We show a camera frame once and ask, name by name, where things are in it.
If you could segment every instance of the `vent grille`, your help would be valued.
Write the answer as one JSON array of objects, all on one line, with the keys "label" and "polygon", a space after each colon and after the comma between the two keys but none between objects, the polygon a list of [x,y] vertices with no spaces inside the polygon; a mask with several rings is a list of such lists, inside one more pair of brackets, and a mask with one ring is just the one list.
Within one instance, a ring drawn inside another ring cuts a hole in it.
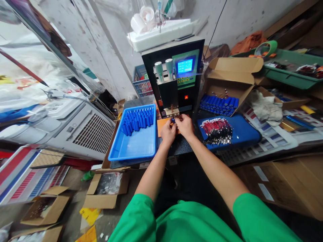
[{"label": "vent grille", "polygon": [[73,143],[105,154],[113,131],[114,126],[94,114]]}]

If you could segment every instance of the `blue plastic crate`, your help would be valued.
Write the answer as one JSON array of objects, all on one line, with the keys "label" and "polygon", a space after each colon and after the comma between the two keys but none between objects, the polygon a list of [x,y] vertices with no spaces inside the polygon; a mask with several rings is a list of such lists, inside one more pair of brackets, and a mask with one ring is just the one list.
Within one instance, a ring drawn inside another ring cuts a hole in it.
[{"label": "blue plastic crate", "polygon": [[145,65],[140,65],[135,67],[132,83],[134,87],[137,89],[140,97],[154,94],[152,87],[150,85],[149,79],[140,80],[140,78],[145,74],[147,74]]},{"label": "blue plastic crate", "polygon": [[[139,131],[133,131],[131,136],[127,136],[122,126],[126,123],[126,116],[129,112],[138,112],[139,110],[150,108],[153,110],[153,124],[147,128],[140,128]],[[111,162],[123,160],[150,161],[157,152],[157,144],[155,104],[127,108],[123,111],[108,159]]]}]

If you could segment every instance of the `digital display screen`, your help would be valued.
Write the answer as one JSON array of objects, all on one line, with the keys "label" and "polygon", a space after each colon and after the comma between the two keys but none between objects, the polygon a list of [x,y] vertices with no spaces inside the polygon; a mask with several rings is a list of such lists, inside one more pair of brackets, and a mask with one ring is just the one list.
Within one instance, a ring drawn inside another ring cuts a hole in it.
[{"label": "digital display screen", "polygon": [[184,60],[182,62],[177,63],[178,73],[190,72],[193,67],[193,59]]}]

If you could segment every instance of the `green tray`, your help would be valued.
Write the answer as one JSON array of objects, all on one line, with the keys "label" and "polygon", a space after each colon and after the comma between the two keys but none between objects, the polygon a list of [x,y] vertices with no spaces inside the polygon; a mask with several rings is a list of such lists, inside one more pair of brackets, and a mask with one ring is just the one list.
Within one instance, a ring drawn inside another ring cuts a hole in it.
[{"label": "green tray", "polygon": [[[263,51],[268,51],[269,47],[264,47]],[[248,57],[251,54],[255,53],[255,49],[252,49],[249,52],[240,53],[233,55],[234,57]],[[323,78],[317,79],[313,77],[308,77],[295,73],[296,69],[303,65],[313,65],[319,64],[323,66],[323,58],[319,56],[313,56],[308,54],[300,54],[294,51],[277,49],[276,57],[270,58],[268,61],[265,61],[263,68],[260,70],[260,73],[270,79],[285,83],[290,86],[294,86],[300,89],[309,89],[315,84],[323,81]],[[281,70],[273,67],[266,66],[266,64],[271,62],[278,62],[282,65],[293,65],[293,67],[288,66],[287,70]]]}]

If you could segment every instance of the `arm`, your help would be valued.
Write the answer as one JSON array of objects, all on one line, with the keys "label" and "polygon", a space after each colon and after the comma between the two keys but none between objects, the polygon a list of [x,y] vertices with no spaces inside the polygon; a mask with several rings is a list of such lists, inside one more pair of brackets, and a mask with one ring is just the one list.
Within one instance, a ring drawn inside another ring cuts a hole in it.
[{"label": "arm", "polygon": [[171,147],[176,133],[177,125],[174,124],[170,128],[171,120],[169,119],[161,130],[161,142],[159,149],[149,164],[147,170],[142,176],[140,183],[135,191],[135,194],[145,194],[155,202],[158,195],[159,187],[163,178],[167,154]]},{"label": "arm", "polygon": [[192,120],[185,114],[182,114],[182,118],[182,121],[175,118],[178,129],[192,147],[207,177],[233,212],[237,197],[250,191],[227,165],[198,140],[193,132]]}]

